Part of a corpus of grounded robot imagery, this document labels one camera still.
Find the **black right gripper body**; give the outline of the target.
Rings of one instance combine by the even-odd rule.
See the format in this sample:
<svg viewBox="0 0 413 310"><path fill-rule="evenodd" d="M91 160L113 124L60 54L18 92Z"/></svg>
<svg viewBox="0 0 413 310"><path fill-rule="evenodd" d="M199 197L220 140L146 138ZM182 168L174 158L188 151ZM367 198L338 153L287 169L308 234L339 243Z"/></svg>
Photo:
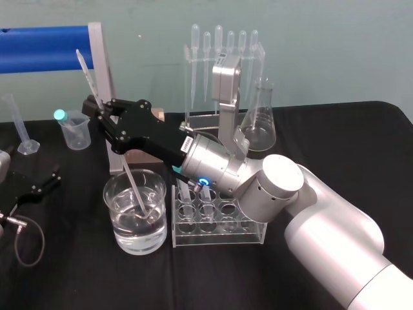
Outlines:
<svg viewBox="0 0 413 310"><path fill-rule="evenodd" d="M142 150L168 165L183 164L194 135L173 123L161 121L152 113L149 101L119 100L123 110L118 119L118 153Z"/></svg>

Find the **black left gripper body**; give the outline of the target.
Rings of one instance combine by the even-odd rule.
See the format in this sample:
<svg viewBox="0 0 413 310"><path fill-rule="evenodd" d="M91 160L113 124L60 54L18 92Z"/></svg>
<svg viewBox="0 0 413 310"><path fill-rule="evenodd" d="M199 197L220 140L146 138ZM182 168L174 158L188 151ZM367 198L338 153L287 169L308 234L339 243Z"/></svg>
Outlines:
<svg viewBox="0 0 413 310"><path fill-rule="evenodd" d="M34 202L35 181L18 172L7 172L1 183L1 212L10 212L15 205Z"/></svg>

